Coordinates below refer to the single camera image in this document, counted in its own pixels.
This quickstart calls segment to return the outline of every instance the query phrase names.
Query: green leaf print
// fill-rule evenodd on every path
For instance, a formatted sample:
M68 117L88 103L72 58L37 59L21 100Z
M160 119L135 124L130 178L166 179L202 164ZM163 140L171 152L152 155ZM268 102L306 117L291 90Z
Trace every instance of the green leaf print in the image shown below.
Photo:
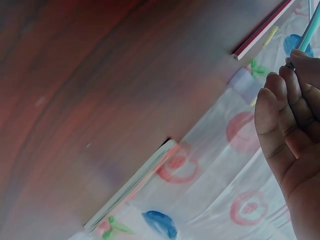
M102 234L102 238L104 240L111 240L112 237L114 236L114 234L112 234L112 233L113 233L113 229L111 227L108 231L106 231L104 234Z
M266 76L269 73L269 70L265 66L258 66L255 72L260 76Z
M255 60L255 59L252 59L252 61L251 61L251 68L252 68L252 70L256 67L256 65L257 65L257 61Z
M111 223L111 227L125 234L135 234L134 231L132 231L129 227L118 222L116 219L114 219L114 222Z
M114 216L110 216L108 218L108 221L109 221L110 224L112 224L115 221L115 217Z

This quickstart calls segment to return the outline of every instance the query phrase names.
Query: fingernail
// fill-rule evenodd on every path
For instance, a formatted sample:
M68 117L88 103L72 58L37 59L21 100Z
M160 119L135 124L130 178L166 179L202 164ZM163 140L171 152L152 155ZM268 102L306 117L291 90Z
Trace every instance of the fingernail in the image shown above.
M272 71L272 72L270 72L270 73L267 75L267 77L269 77L269 76L271 76L271 75L278 75L278 74L276 74L274 71Z
M265 87L261 88L258 92L258 95L265 89Z

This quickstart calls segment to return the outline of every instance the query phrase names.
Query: hand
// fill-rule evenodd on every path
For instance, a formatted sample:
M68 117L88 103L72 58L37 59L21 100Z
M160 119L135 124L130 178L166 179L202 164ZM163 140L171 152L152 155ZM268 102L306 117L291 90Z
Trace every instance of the hand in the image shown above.
M296 68L270 73L255 106L255 128L298 240L320 239L320 59L294 50Z

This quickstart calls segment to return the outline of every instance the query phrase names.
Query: wooden table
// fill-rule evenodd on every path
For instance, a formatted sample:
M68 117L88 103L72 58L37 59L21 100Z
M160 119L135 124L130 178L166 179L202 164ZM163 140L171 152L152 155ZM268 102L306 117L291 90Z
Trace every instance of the wooden table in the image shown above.
M2 0L0 239L65 240L239 68L281 0Z

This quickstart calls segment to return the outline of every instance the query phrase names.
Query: reddish brown wooden surface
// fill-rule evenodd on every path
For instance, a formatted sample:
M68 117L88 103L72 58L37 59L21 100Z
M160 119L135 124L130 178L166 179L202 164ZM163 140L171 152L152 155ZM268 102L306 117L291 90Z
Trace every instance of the reddish brown wooden surface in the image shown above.
M80 230L214 103L280 1L1 1L0 239Z

